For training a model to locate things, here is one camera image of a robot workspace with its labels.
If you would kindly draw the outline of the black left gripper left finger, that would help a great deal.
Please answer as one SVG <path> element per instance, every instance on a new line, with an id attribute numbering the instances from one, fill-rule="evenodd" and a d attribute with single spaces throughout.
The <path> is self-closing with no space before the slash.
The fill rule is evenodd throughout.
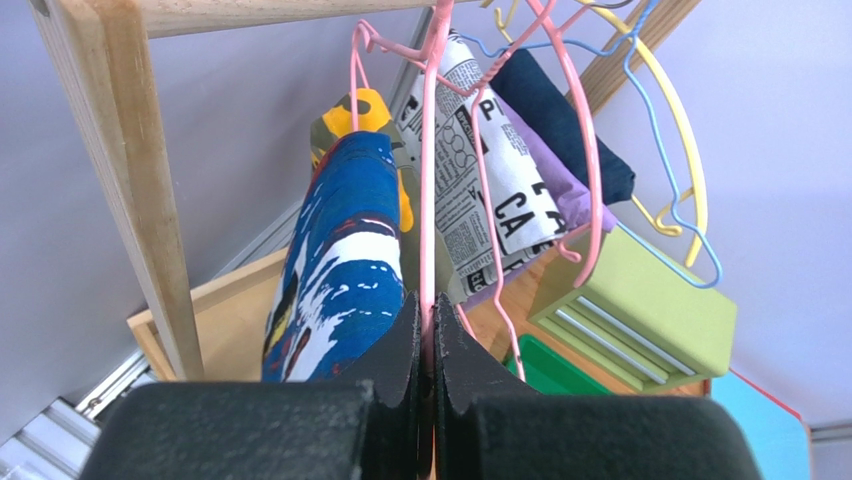
<path id="1" fill-rule="evenodd" d="M 413 479 L 419 300 L 331 380 L 159 382 L 106 422 L 85 479 Z"/>

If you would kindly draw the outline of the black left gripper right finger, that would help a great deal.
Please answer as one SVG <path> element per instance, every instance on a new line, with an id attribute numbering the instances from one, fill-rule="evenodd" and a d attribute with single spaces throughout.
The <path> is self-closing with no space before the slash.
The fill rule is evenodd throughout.
<path id="1" fill-rule="evenodd" d="M 545 395 L 433 314 L 440 479 L 758 479 L 723 407 L 684 396 Z"/>

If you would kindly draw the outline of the blue white patterned trousers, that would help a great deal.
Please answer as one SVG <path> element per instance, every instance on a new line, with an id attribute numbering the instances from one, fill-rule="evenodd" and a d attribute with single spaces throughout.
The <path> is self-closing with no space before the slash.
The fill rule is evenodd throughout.
<path id="1" fill-rule="evenodd" d="M 336 141 L 299 211 L 267 320 L 262 381 L 331 379 L 387 333 L 405 296 L 399 222 L 389 136 Z"/>

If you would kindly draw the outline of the pink wire hanger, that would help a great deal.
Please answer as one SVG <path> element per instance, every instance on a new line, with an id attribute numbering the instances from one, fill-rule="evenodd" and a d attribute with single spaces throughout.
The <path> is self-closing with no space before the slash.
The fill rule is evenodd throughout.
<path id="1" fill-rule="evenodd" d="M 576 104 L 576 113 L 582 132 L 585 146 L 585 156 L 588 174 L 588 189 L 590 192 L 590 221 L 560 238 L 556 244 L 560 255 L 574 263 L 581 263 L 582 268 L 574 281 L 576 287 L 581 286 L 591 275 L 597 264 L 603 234 L 604 205 L 602 198 L 602 184 L 600 179 L 599 150 L 594 131 L 594 125 L 586 94 L 584 93 L 579 74 L 570 55 L 567 53 L 563 34 L 579 19 L 575 14 L 562 25 L 555 26 L 551 20 L 551 11 L 556 3 L 549 1 L 543 5 L 539 1 L 529 1 L 529 8 L 534 12 L 535 18 L 522 35 L 513 42 L 510 47 L 502 53 L 492 64 L 484 76 L 466 90 L 457 91 L 462 97 L 474 97 L 473 107 L 477 108 L 484 94 L 484 87 L 502 69 L 508 59 L 526 42 L 526 40 L 539 28 L 543 29 L 551 46 L 560 62 L 563 73 L 568 81 L 570 93 Z M 421 144 L 421 206 L 420 206 L 420 282 L 419 294 L 421 297 L 421 311 L 424 314 L 421 333 L 425 339 L 433 341 L 437 339 L 436 321 L 433 309 L 435 305 L 435 89 L 441 83 L 450 89 L 455 84 L 438 75 L 438 68 L 446 50 L 449 38 L 451 16 L 455 3 L 453 1 L 439 1 L 431 7 L 432 16 L 427 25 L 426 34 L 419 48 L 414 49 L 403 44 L 396 43 L 383 37 L 368 21 L 357 22 L 352 39 L 352 52 L 350 61 L 350 99 L 352 110 L 352 128 L 359 129 L 357 116 L 357 82 L 356 74 L 363 71 L 360 63 L 359 49 L 364 48 L 370 52 L 379 48 L 382 52 L 391 52 L 408 61 L 412 66 L 424 73 L 423 89 L 423 117 L 422 117 L 422 144 Z M 487 171 L 484 162 L 484 153 L 479 138 L 479 121 L 476 114 L 472 115 L 472 129 L 474 134 L 474 151 L 480 173 L 480 184 L 485 200 L 485 213 L 488 224 L 488 233 L 492 245 L 492 256 L 495 261 L 497 284 L 493 297 L 493 304 L 501 316 L 509 333 L 510 347 L 516 366 L 516 375 L 521 381 L 526 380 L 521 351 L 518 344 L 517 333 L 513 322 L 500 302 L 504 286 L 503 266 L 501 254 L 499 253 L 496 224 L 490 199 L 490 190 Z"/>

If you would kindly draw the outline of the pink hanger with newspaper trousers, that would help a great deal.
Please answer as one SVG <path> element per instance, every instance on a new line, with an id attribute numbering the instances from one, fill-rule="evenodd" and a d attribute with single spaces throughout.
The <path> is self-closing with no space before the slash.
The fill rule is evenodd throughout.
<path id="1" fill-rule="evenodd" d="M 557 244 L 559 253 L 575 263 L 583 261 L 582 267 L 573 281 L 574 288 L 583 286 L 591 276 L 599 259 L 603 238 L 603 213 L 602 183 L 600 180 L 599 149 L 592 120 L 591 111 L 585 90 L 582 86 L 577 69 L 566 50 L 563 42 L 563 33 L 569 26 L 566 22 L 557 27 L 550 18 L 550 12 L 556 6 L 556 1 L 549 1 L 545 6 L 540 1 L 527 1 L 528 6 L 536 15 L 534 21 L 536 28 L 541 27 L 560 62 L 560 66 L 570 87 L 570 94 L 575 103 L 577 119 L 580 125 L 583 145 L 585 149 L 588 190 L 590 193 L 590 221 L 588 224 L 577 228 L 563 237 Z M 568 244 L 579 239 L 584 234 L 588 235 L 588 251 L 585 255 L 568 249 Z"/>

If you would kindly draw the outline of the newspaper print trousers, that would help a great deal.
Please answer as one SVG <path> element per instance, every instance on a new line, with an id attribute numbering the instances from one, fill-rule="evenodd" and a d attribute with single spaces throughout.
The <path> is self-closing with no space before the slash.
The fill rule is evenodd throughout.
<path id="1" fill-rule="evenodd" d="M 473 96 L 457 93 L 480 80 L 473 53 L 450 33 L 438 75 L 456 85 L 435 89 L 435 220 L 468 298 L 496 282 L 496 269 L 474 151 Z M 478 119 L 499 249 L 503 258 L 532 253 L 562 237 L 567 226 L 520 134 L 484 88 Z"/>

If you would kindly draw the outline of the purple trousers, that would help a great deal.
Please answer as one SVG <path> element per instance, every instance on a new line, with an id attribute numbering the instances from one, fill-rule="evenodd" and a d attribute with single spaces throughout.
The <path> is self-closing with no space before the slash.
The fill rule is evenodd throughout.
<path id="1" fill-rule="evenodd" d="M 546 145 L 542 138 L 527 125 L 505 100 L 499 95 L 496 96 L 496 99 L 497 104 L 503 108 L 513 127 L 525 142 L 551 198 L 562 218 L 567 222 L 568 230 L 576 230 L 588 223 L 591 217 L 590 193 L 588 188 L 562 164 L 551 148 Z M 616 227 L 617 219 L 607 207 L 604 207 L 603 210 L 603 231 L 610 233 Z M 534 246 L 532 253 L 521 253 L 520 256 L 513 254 L 510 257 L 503 258 L 504 287 L 528 269 L 552 243 L 545 242 L 540 246 Z M 468 311 L 484 301 L 490 301 L 494 297 L 495 292 L 496 283 L 488 285 L 469 296 L 463 304 L 463 308 Z"/>

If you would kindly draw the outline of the camouflage trousers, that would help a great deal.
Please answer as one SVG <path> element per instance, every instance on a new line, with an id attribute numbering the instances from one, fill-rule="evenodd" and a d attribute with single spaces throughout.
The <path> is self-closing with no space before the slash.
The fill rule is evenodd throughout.
<path id="1" fill-rule="evenodd" d="M 398 177 L 402 280 L 406 289 L 417 291 L 420 286 L 419 173 L 411 163 L 405 142 L 380 93 L 369 88 L 359 88 L 356 96 L 358 127 L 368 132 L 383 133 L 390 138 Z M 312 167 L 317 168 L 328 149 L 352 131 L 351 97 L 345 95 L 310 126 Z"/>

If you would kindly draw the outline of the yellow hanger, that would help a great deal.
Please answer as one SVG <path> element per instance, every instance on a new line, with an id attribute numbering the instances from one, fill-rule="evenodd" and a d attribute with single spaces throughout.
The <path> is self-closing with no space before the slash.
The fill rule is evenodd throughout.
<path id="1" fill-rule="evenodd" d="M 570 42 L 572 45 L 587 49 L 598 56 L 583 73 L 583 81 L 585 83 L 590 82 L 595 88 L 606 86 L 616 88 L 618 86 L 618 82 L 610 78 L 612 73 L 608 70 L 612 66 L 611 60 L 614 55 L 618 54 L 622 58 L 629 60 L 629 65 L 619 64 L 617 67 L 634 84 L 636 91 L 645 101 L 650 113 L 652 133 L 655 135 L 657 143 L 661 143 L 662 140 L 659 135 L 656 114 L 653 112 L 653 106 L 650 100 L 648 100 L 644 88 L 632 72 L 632 64 L 638 60 L 642 60 L 657 80 L 679 129 L 692 181 L 692 186 L 687 190 L 674 189 L 679 195 L 678 200 L 680 202 L 692 198 L 695 203 L 696 228 L 698 231 L 694 234 L 684 260 L 684 264 L 687 267 L 694 265 L 701 250 L 706 250 L 713 261 L 717 259 L 715 252 L 706 242 L 709 218 L 706 181 L 695 135 L 682 101 L 666 72 L 653 55 L 649 45 L 665 39 L 668 36 L 668 32 L 676 27 L 691 12 L 694 6 L 695 3 L 693 1 L 656 1 L 652 7 L 646 6 L 642 10 L 642 13 L 636 19 L 635 25 L 632 27 L 627 26 L 608 9 L 602 6 L 595 7 L 593 10 L 609 21 L 619 31 L 619 34 L 614 37 L 614 40 L 604 50 L 596 50 L 579 41 L 572 40 Z M 680 215 L 673 213 L 673 206 L 671 204 L 663 208 L 657 216 L 652 217 L 634 194 L 630 200 L 659 233 L 668 236 L 679 236 L 682 234 L 683 219 Z M 667 225 L 663 222 L 663 218 L 671 213 L 673 213 L 672 218 L 675 220 L 675 223 Z"/>

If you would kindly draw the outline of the green plastic tray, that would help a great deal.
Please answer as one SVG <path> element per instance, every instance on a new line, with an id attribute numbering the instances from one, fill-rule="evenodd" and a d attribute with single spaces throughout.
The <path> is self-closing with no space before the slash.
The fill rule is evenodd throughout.
<path id="1" fill-rule="evenodd" d="M 611 395 L 612 392 L 530 334 L 518 339 L 526 382 L 546 395 Z"/>

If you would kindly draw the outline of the green mini drawer chest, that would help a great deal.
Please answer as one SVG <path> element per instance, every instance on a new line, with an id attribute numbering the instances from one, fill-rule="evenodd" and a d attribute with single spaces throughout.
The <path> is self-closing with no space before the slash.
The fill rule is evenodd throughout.
<path id="1" fill-rule="evenodd" d="M 616 227 L 580 287 L 580 265 L 544 269 L 529 321 L 636 392 L 661 392 L 725 375 L 736 304 L 680 278 Z"/>

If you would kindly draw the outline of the light blue cutting board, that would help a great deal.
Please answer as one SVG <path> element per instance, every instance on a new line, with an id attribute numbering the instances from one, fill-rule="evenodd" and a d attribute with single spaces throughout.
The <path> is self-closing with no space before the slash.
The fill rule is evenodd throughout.
<path id="1" fill-rule="evenodd" d="M 709 396 L 738 423 L 765 479 L 810 479 L 811 441 L 802 425 L 731 373 L 710 382 Z"/>

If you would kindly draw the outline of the dark blue jeans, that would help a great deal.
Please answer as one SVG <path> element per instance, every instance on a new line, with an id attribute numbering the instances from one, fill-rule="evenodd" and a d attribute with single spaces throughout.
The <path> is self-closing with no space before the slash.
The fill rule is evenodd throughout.
<path id="1" fill-rule="evenodd" d="M 585 137 L 576 109 L 526 49 L 515 51 L 490 80 L 491 90 L 549 147 L 584 186 L 589 185 Z M 600 139 L 596 141 L 602 201 L 631 199 L 636 173 Z"/>

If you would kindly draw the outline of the wooden clothes rack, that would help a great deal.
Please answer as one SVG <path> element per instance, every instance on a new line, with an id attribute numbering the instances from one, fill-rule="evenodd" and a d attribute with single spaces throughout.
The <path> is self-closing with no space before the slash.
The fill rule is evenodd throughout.
<path id="1" fill-rule="evenodd" d="M 35 1 L 69 99 L 157 327 L 144 341 L 164 380 L 204 362 L 175 203 L 151 38 L 400 10 L 400 1 Z"/>

